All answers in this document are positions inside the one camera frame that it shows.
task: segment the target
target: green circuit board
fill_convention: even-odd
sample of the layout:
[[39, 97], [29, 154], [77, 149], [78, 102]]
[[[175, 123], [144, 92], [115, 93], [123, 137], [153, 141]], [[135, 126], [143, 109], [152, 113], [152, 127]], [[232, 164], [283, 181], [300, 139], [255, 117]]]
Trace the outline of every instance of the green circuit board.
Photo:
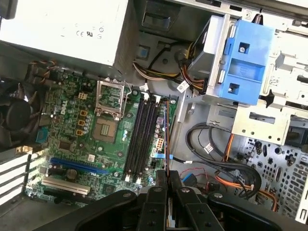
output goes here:
[[[43, 144], [44, 151], [40, 158], [41, 162], [37, 166], [35, 174], [32, 173], [33, 177], [29, 178], [25, 193], [38, 199], [54, 201], [55, 196], [44, 194], [44, 191], [50, 187], [41, 184], [47, 175], [90, 186], [90, 193], [86, 197], [94, 200], [118, 190], [128, 189], [137, 192], [144, 186], [154, 185], [155, 171], [164, 167], [163, 159], [152, 157], [156, 152], [164, 153], [164, 148], [157, 148], [157, 139], [164, 138], [164, 129], [161, 123], [164, 118], [165, 104], [163, 99], [169, 98], [162, 97], [158, 106], [157, 121], [160, 120], [160, 122], [156, 124], [156, 131], [150, 140], [146, 162], [148, 167], [144, 170], [141, 184], [132, 180], [127, 182], [124, 181], [123, 169], [142, 96], [141, 91], [133, 90], [128, 95], [124, 117], [114, 120], [111, 115], [95, 113], [97, 81], [74, 75], [60, 73], [57, 75], [61, 84], [48, 92], [43, 109], [43, 113], [53, 114], [50, 125], [46, 127], [48, 138]], [[129, 88], [125, 87], [124, 92], [129, 92]], [[108, 107], [119, 108], [119, 96], [119, 89], [105, 88], [100, 103]], [[169, 108], [171, 124], [177, 107], [177, 101], [172, 101]], [[57, 166], [59, 169], [56, 170], [59, 170], [59, 174], [50, 176], [48, 174], [50, 168], [55, 167], [50, 165], [52, 158], [95, 167], [104, 170], [104, 173], [96, 174], [77, 170], [77, 175], [69, 179], [67, 171], [72, 168]], [[72, 200], [64, 201], [68, 204], [85, 205]]]

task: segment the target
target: motherboard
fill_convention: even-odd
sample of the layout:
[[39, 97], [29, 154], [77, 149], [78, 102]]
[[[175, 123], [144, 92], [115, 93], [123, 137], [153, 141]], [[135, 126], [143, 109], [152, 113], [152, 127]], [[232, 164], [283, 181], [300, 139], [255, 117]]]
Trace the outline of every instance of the motherboard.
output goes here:
[[155, 185], [165, 167], [166, 105], [172, 128], [177, 99], [125, 82], [52, 72], [56, 87], [43, 109], [50, 124], [37, 138], [43, 151], [25, 193], [84, 206], [115, 191]]

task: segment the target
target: black ram slot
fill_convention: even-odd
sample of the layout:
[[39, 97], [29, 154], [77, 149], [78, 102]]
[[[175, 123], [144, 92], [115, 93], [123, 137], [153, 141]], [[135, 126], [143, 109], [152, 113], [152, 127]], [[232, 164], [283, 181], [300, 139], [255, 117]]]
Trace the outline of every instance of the black ram slot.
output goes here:
[[131, 173], [133, 175], [135, 174], [136, 166], [139, 163], [140, 156], [142, 154], [141, 147], [144, 142], [144, 133], [145, 133], [146, 125], [147, 125], [147, 118], [149, 116], [150, 108], [151, 108], [150, 100], [145, 102], [145, 104], [146, 104], [146, 110], [144, 111], [144, 114], [142, 115], [141, 129], [139, 130], [136, 149], [134, 150], [134, 153], [133, 153], [134, 159], [133, 159], [133, 165], [131, 166]]
[[155, 131], [155, 124], [156, 124], [156, 119], [157, 119], [157, 111], [158, 111], [158, 105], [155, 105], [155, 102], [152, 103], [151, 105], [151, 115], [149, 120], [147, 121], [147, 128], [145, 130], [145, 138], [143, 142], [143, 146], [141, 148], [141, 159], [139, 163], [136, 165], [136, 171], [135, 174], [142, 175], [142, 172], [145, 168], [145, 162], [148, 159], [148, 151], [149, 151], [149, 146], [151, 142], [151, 138], [154, 134]]
[[132, 132], [132, 137], [130, 139], [130, 143], [129, 143], [129, 147], [128, 147], [128, 153], [127, 153], [127, 157], [126, 157], [126, 161], [125, 161], [125, 166], [124, 166], [124, 173], [128, 174], [129, 170], [131, 168], [132, 165], [132, 160], [134, 158], [134, 150], [136, 148], [137, 145], [137, 137], [138, 137], [138, 133], [140, 130], [140, 126], [141, 126], [141, 122], [142, 122], [142, 115], [144, 113], [144, 109], [145, 109], [145, 104], [144, 104], [144, 100], [141, 99], [139, 102], [139, 106], [138, 106], [138, 110], [136, 113], [136, 121], [135, 121], [135, 125], [134, 125], [134, 129]]
[[142, 132], [141, 132], [141, 137], [142, 139], [140, 140], [139, 144], [138, 144], [138, 150], [137, 150], [137, 153], [138, 155], [136, 155], [135, 157], [135, 165], [132, 169], [132, 173], [134, 176], [136, 176], [138, 173], [137, 173], [137, 169], [138, 169], [138, 166], [140, 164], [140, 161], [142, 159], [142, 155], [144, 153], [144, 144], [146, 142], [146, 132], [147, 130], [149, 129], [149, 121], [150, 121], [150, 118], [151, 118], [151, 115], [153, 113], [153, 102], [149, 101], [148, 102], [148, 111], [145, 115], [145, 119], [144, 119], [144, 124], [143, 124], [143, 127], [142, 127]]

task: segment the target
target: black fan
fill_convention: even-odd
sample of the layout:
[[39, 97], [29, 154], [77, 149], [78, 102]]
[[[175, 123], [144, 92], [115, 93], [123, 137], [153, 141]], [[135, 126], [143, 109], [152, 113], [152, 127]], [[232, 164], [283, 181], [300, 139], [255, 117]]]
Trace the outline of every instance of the black fan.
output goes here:
[[44, 98], [41, 85], [0, 79], [0, 151], [35, 141]]

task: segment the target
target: white pci slot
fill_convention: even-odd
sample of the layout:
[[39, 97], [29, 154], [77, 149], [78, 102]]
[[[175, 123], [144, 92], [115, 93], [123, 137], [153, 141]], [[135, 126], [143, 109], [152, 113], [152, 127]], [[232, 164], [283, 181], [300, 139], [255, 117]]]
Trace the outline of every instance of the white pci slot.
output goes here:
[[87, 195], [90, 192], [89, 186], [68, 182], [65, 180], [58, 180], [51, 177], [45, 177], [42, 181], [42, 185], [54, 187], [57, 189], [63, 189], [74, 193]]

